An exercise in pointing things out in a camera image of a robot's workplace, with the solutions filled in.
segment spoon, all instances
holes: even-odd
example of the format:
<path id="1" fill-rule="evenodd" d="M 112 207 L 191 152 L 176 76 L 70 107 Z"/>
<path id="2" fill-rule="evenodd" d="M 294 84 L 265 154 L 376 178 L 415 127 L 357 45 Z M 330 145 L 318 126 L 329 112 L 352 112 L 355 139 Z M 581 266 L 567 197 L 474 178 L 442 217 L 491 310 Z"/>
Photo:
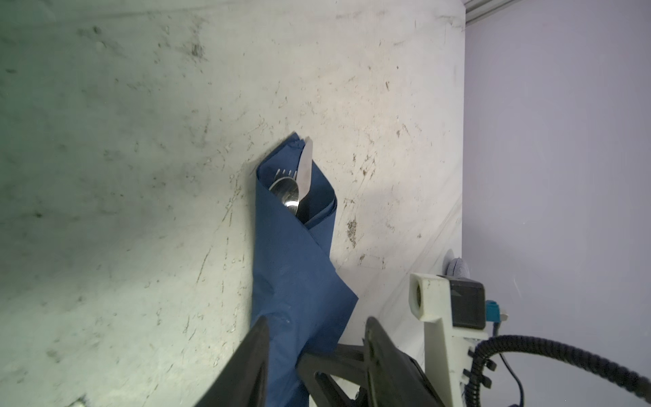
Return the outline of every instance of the spoon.
<path id="1" fill-rule="evenodd" d="M 281 203 L 293 215 L 296 215 L 296 211 L 298 210 L 298 184 L 294 178 L 291 176 L 278 178 L 269 187 L 269 190 L 281 200 Z"/>

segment knife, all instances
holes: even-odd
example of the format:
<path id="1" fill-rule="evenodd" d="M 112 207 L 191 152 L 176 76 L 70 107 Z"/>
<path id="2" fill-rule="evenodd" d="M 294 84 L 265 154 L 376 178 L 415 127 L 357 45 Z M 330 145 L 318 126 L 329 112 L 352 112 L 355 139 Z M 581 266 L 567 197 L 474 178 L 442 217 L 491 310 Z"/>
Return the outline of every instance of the knife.
<path id="1" fill-rule="evenodd" d="M 310 192 L 312 182 L 312 139 L 305 138 L 305 147 L 298 161 L 298 170 L 296 170 L 296 184 L 298 184 L 298 202 L 305 198 Z"/>

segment blue napkin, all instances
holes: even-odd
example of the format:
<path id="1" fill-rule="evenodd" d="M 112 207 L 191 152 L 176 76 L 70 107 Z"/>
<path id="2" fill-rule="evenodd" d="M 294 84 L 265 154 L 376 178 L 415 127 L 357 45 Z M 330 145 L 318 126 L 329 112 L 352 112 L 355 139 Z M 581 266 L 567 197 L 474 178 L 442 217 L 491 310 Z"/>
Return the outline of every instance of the blue napkin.
<path id="1" fill-rule="evenodd" d="M 312 163 L 305 224 L 269 191 L 278 169 L 298 168 L 304 146 L 292 134 L 256 172 L 251 321 L 264 315 L 269 323 L 267 407 L 308 405 L 298 358 L 334 351 L 357 303 L 330 262 L 337 197 L 321 170 Z"/>

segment napkin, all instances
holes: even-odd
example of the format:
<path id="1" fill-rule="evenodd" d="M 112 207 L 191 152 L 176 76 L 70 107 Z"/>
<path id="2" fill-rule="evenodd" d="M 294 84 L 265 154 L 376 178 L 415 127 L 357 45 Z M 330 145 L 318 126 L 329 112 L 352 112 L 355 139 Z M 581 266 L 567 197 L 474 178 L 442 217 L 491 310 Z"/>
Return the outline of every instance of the napkin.
<path id="1" fill-rule="evenodd" d="M 267 407 L 308 405 L 296 363 L 334 351 L 357 303 L 330 262 L 337 197 L 321 170 L 312 163 L 305 224 L 269 191 L 278 169 L 298 168 L 304 146 L 293 133 L 256 171 L 251 321 L 265 316 L 270 329 Z"/>

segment tabletop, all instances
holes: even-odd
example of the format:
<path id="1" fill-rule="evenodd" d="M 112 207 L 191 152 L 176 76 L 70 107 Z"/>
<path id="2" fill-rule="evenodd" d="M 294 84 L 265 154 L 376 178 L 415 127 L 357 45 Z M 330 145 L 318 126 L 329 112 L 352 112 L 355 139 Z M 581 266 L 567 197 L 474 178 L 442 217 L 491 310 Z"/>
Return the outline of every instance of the tabletop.
<path id="1" fill-rule="evenodd" d="M 192 406 L 249 328 L 254 170 L 292 132 L 339 200 L 341 341 L 374 315 L 417 352 L 406 276 L 461 250 L 462 2 L 94 5 L 0 5 L 0 399 Z"/>

